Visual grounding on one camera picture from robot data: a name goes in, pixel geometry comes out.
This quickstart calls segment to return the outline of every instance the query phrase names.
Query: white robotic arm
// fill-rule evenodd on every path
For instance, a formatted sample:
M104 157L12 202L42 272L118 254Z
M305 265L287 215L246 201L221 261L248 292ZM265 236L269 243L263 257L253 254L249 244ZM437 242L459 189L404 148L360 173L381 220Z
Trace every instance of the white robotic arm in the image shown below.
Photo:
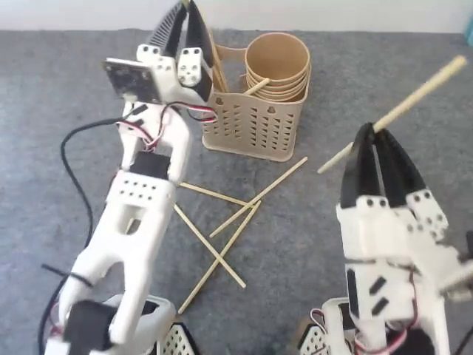
M444 297L471 298L473 261L448 244L445 214L388 131L358 131L336 213L348 298L322 308L330 354L449 355Z
M187 13L186 47L176 65ZM213 89L209 43L195 4L178 3L150 42L138 47L137 61L108 58L103 63L116 93L126 101L126 119L117 123L123 159L90 244L72 267L71 275L88 282L76 277L66 281L58 306L63 331L49 339L47 355L139 355L153 348L161 354L160 341L175 310L168 300L148 292L191 148L191 134L175 107L214 114L203 106ZM202 121L212 118L203 116ZM170 157L154 152L158 144L171 148ZM123 264L123 295L104 304L89 300L93 285L115 263Z

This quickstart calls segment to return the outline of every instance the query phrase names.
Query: carpet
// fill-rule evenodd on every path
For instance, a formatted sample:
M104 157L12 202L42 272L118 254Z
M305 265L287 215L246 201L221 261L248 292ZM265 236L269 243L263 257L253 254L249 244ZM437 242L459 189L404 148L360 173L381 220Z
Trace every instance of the carpet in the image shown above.
M215 31L215 40L244 47L258 31ZM295 32L310 48L312 78L293 159L285 163L210 152L194 133L186 181L250 200L308 156L309 161L264 198L225 258L248 284L241 289L218 267L182 316L204 354L286 354L299 321L312 307L345 291L337 203L344 164L317 168L377 121L454 55L473 59L461 35ZM135 57L148 33L0 32L0 352L31 354L39 318L58 278L48 262L68 270L86 233L84 207L59 159L72 128L121 113L122 102L101 69L107 56ZM467 67L391 126L449 217L449 237L465 249L473 216L473 67ZM231 81L237 69L227 67ZM101 213L120 161L113 128L74 138L68 155ZM180 189L178 203L208 235L238 207ZM221 250L237 227L211 242ZM156 260L151 293L178 308L213 257L173 215ZM114 268L96 296L120 292ZM452 348L471 326L471 303L447 303ZM471 353L473 347L466 349Z

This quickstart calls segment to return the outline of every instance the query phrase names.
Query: beige plastic basket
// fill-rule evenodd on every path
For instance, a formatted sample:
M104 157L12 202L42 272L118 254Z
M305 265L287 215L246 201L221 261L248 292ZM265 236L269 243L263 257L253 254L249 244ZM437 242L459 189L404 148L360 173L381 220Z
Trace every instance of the beige plastic basket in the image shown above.
M245 60L246 49L217 46L222 61ZM240 84L246 86L245 75ZM203 145L207 149L249 155L274 161L289 160L296 143L296 131L305 91L291 102L266 101L242 93L215 92L210 105L217 111L217 121L203 125Z

